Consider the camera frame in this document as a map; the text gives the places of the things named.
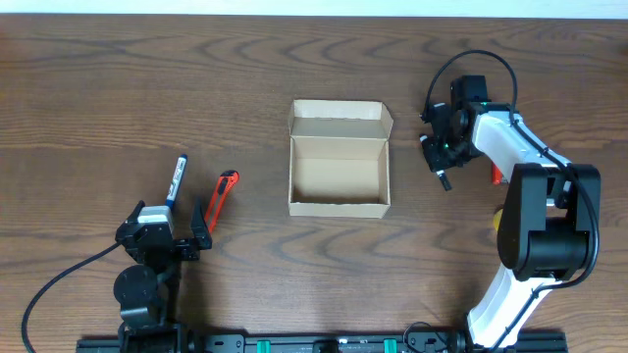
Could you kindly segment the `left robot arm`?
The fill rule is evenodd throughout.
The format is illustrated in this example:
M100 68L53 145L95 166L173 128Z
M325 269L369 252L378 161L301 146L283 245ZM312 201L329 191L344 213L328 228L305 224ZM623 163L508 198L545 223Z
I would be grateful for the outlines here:
M203 339L175 319L183 262L212 248L200 202L191 213L191 237L175 238L172 210L140 201L118 227L115 240L135 261L115 280L123 320L122 352L202 352Z

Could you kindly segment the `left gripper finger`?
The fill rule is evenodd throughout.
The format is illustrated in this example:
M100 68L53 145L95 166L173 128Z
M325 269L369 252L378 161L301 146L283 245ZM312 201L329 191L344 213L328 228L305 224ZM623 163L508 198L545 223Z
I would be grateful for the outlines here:
M191 213L190 230L199 250L212 248L211 233L204 216L205 213L203 212L201 201L197 200Z
M138 223L138 217L139 214L141 212L141 210L145 207L145 203L143 200L140 200L136 206L134 207L133 211L131 212L131 214L128 216L128 223L129 224L137 224Z

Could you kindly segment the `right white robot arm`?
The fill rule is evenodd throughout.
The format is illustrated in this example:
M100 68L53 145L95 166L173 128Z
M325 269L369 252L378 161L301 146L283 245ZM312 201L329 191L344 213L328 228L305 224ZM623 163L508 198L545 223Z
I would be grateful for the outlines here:
M513 105L492 101L483 76L450 84L448 103L429 104L420 138L430 171L445 174L486 156L508 189L497 222L500 266L481 301L466 315L452 352L514 352L519 331L551 292L587 278L600 251L601 175L552 152Z

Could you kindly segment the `black whiteboard marker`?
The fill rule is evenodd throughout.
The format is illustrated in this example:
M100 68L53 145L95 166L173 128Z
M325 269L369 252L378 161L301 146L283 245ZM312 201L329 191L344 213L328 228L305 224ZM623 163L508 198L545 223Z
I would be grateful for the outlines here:
M427 134L419 136L421 147L423 149L424 159L430 169L441 182L445 191L451 190L451 184L445 174L445 169L449 167L447 158L439 150L436 140Z

